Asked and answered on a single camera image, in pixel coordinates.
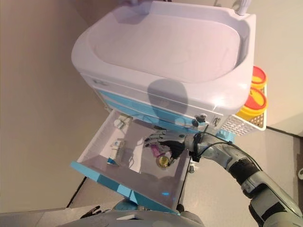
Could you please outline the left dark robot hand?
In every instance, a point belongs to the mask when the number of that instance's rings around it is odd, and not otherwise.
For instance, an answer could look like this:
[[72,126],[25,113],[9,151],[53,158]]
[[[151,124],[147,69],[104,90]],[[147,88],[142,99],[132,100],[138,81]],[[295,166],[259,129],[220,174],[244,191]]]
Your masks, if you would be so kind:
[[82,218],[87,218],[87,217],[90,217],[90,216],[94,216],[94,215],[97,215],[97,214],[100,214],[100,213],[103,213],[103,211],[100,209],[100,206],[97,205],[95,206],[94,208],[90,209],[88,212],[86,212],[85,214],[83,214],[80,219]]

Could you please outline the right dark robot hand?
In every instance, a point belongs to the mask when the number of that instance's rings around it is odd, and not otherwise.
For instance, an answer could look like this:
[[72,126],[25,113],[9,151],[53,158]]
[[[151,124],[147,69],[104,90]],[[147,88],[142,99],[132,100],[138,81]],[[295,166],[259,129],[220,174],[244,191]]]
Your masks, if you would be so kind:
[[155,145],[161,151],[169,151],[170,157],[167,166],[170,166],[184,151],[185,138],[185,134],[181,134],[179,132],[158,130],[144,140],[144,146],[151,147],[151,145]]

